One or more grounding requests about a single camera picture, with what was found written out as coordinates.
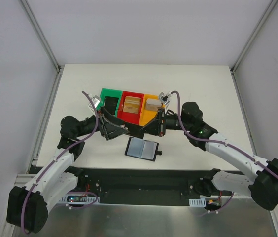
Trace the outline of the dark grey credit card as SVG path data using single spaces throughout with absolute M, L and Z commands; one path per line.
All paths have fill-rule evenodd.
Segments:
M 139 139 L 144 138 L 144 133 L 141 131 L 142 127 L 136 124 L 126 123 L 125 128 L 128 130 L 127 135 L 136 137 Z

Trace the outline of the black leather card holder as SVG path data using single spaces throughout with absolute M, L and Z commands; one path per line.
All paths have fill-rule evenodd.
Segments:
M 148 161 L 155 161 L 157 156 L 163 154 L 159 150 L 159 143 L 154 141 L 143 140 L 136 137 L 130 137 L 125 149 L 124 155 L 139 158 Z

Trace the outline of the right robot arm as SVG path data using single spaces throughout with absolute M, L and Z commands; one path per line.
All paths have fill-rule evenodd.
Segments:
M 228 162 L 241 174 L 212 169 L 193 185 L 194 191 L 210 197 L 218 191 L 230 191 L 252 197 L 263 209 L 278 205 L 278 159 L 271 161 L 249 155 L 203 121 L 203 112 L 195 102 L 186 102 L 178 113 L 159 108 L 155 118 L 141 128 L 142 134 L 164 136 L 167 130 L 184 130 L 189 142 Z

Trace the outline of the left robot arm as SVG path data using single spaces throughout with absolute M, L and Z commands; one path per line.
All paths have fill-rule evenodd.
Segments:
M 27 234 L 42 229 L 49 212 L 66 193 L 85 188 L 86 181 L 79 176 L 81 171 L 67 170 L 82 153 L 85 139 L 97 131 L 108 136 L 113 128 L 121 129 L 125 122 L 101 107 L 95 115 L 82 121 L 66 116 L 60 125 L 61 139 L 54 156 L 34 178 L 22 187 L 13 187 L 9 193 L 6 221 Z

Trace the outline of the black cards in green bin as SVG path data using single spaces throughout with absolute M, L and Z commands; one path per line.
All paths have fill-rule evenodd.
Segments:
M 110 114 L 115 115 L 118 101 L 119 101 L 118 97 L 112 97 L 112 96 L 105 97 L 104 107 Z

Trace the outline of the white cards in orange bin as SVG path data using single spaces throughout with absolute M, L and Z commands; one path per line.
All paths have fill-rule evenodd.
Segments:
M 148 111 L 158 111 L 162 103 L 158 99 L 148 98 L 145 102 L 145 109 Z

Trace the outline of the wooden cards in red bin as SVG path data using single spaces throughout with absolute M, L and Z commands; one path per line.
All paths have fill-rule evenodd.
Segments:
M 123 104 L 123 112 L 138 114 L 140 109 L 141 99 L 134 96 L 126 96 Z

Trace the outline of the orange plastic bin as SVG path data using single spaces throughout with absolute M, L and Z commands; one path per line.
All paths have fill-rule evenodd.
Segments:
M 142 107 L 141 107 L 141 115 L 140 115 L 140 120 L 139 120 L 139 125 L 140 126 L 147 125 L 157 114 L 157 111 L 148 111 L 144 108 L 145 107 L 145 102 L 148 98 L 158 99 L 158 96 L 157 95 L 151 95 L 151 94 L 144 94 L 143 104 L 142 104 Z

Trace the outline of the red plastic bin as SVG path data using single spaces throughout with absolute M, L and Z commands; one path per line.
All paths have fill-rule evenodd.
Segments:
M 144 94 L 123 91 L 117 117 L 125 122 L 139 125 Z

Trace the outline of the green plastic bin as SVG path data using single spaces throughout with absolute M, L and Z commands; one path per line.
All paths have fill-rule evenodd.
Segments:
M 117 116 L 122 93 L 122 90 L 102 88 L 98 109 L 104 106 L 110 114 Z

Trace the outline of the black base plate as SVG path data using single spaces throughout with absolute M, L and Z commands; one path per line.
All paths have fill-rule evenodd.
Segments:
M 207 170 L 136 170 L 76 168 L 67 171 L 77 175 L 75 192 L 89 191 L 100 204 L 187 206 L 198 199 L 195 184 Z

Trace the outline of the aluminium front rail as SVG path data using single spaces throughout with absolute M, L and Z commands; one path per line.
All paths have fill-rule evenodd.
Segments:
M 31 192 L 41 194 L 41 190 L 37 185 L 38 177 L 39 174 L 18 174 L 14 187 L 10 190 L 9 195 L 13 197 L 25 197 L 34 183 L 35 187 Z

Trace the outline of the left aluminium frame post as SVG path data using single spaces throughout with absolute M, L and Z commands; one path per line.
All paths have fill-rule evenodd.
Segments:
M 50 62 L 52 63 L 53 67 L 56 69 L 57 72 L 60 72 L 62 70 L 62 66 L 59 64 L 58 60 L 56 59 L 56 56 L 41 28 L 39 25 L 39 22 L 27 0 L 19 0 L 19 4 L 21 5 L 24 13 L 26 14 L 26 17 L 29 20 L 29 23 L 31 24 L 42 48 L 44 49 L 45 53 L 47 54 Z

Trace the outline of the aluminium frame post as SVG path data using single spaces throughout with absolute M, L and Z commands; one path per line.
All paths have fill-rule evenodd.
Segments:
M 275 10 L 276 6 L 278 5 L 278 0 L 271 0 L 267 4 L 267 7 L 263 11 L 261 17 L 259 18 L 257 24 L 255 25 L 254 29 L 252 30 L 251 34 L 249 35 L 247 41 L 245 42 L 240 54 L 236 58 L 234 64 L 230 67 L 230 72 L 233 75 L 238 67 L 240 66 L 241 62 L 243 61 L 244 57 L 248 54 L 249 50 L 253 46 L 254 42 L 256 41 L 257 37 L 259 36 L 261 30 L 267 23 L 268 19 L 270 18 L 271 14 Z
M 56 59 L 56 56 L 41 28 L 39 25 L 39 22 L 27 0 L 19 0 L 19 4 L 21 5 L 24 13 L 26 14 L 26 17 L 29 20 L 29 23 L 31 24 L 42 48 L 44 49 L 45 53 L 47 54 L 50 62 L 52 63 L 53 67 L 56 69 L 57 72 L 60 72 L 62 70 L 62 66 L 59 64 L 58 60 Z

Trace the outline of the right aluminium frame post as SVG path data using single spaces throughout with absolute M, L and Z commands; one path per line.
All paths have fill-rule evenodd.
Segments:
M 271 14 L 275 10 L 276 6 L 278 5 L 278 0 L 271 0 L 267 4 L 267 7 L 263 11 L 261 17 L 259 18 L 257 24 L 255 25 L 254 29 L 252 30 L 251 34 L 249 35 L 247 41 L 245 42 L 240 54 L 236 58 L 234 64 L 230 67 L 230 72 L 233 75 L 238 67 L 240 66 L 241 62 L 243 61 L 244 57 L 248 54 L 249 50 L 253 46 L 254 42 L 256 41 L 257 37 L 259 36 L 261 30 L 267 23 L 268 19 L 270 18 Z

